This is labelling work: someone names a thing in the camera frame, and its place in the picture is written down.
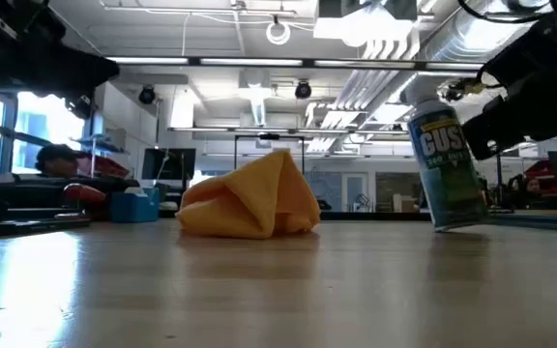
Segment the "door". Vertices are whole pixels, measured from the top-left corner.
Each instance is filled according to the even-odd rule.
[[[366,197],[366,173],[343,173],[342,205],[344,212],[370,212]]]

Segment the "workbench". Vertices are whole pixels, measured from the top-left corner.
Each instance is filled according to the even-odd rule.
[[[457,231],[248,241],[171,219],[0,239],[0,346],[557,347],[557,232]]]

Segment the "dark hair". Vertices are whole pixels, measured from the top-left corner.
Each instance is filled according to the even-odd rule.
[[[44,146],[36,155],[36,169],[45,171],[45,163],[49,160],[69,160],[74,161],[78,155],[67,145],[50,144]]]

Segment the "security camera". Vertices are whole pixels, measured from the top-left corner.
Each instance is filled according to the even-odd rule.
[[[308,85],[308,81],[300,81],[298,82],[298,86],[296,87],[296,98],[297,99],[307,99],[310,97],[312,90]]]
[[[149,105],[156,99],[156,92],[154,92],[154,86],[145,85],[139,94],[139,101],[143,104]]]

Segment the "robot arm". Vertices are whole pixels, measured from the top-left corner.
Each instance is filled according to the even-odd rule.
[[[525,141],[557,135],[557,11],[545,15],[521,38],[487,62],[508,96],[496,98],[463,125],[477,160]]]

